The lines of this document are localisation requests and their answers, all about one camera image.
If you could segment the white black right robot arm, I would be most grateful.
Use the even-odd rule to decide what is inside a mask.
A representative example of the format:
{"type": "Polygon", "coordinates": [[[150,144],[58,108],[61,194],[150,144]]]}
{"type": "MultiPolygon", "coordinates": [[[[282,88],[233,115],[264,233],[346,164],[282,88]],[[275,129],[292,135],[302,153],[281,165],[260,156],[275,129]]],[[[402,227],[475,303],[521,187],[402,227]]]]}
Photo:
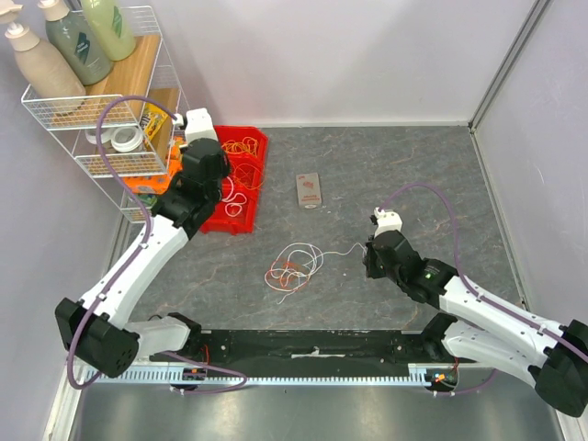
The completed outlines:
{"type": "Polygon", "coordinates": [[[367,277],[388,278],[410,299],[438,314],[421,338],[423,355],[452,355],[497,369],[532,387],[570,417],[587,407],[587,326],[562,324],[525,311],[461,277],[455,267],[422,258],[398,231],[370,236],[367,277]]]}

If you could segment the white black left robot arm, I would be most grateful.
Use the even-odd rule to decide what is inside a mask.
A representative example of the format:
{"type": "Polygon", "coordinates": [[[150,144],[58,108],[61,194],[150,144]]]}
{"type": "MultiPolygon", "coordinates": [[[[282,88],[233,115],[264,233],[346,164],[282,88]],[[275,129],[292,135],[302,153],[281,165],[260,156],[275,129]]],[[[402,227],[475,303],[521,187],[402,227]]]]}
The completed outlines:
{"type": "Polygon", "coordinates": [[[202,138],[188,144],[181,171],[130,248],[81,299],[63,299],[56,307],[69,363],[79,358],[116,378],[138,357],[165,351],[182,361],[198,357],[202,341],[197,323],[179,313],[146,322],[131,322],[130,316],[160,270],[214,213],[229,172],[218,141],[202,138]]]}

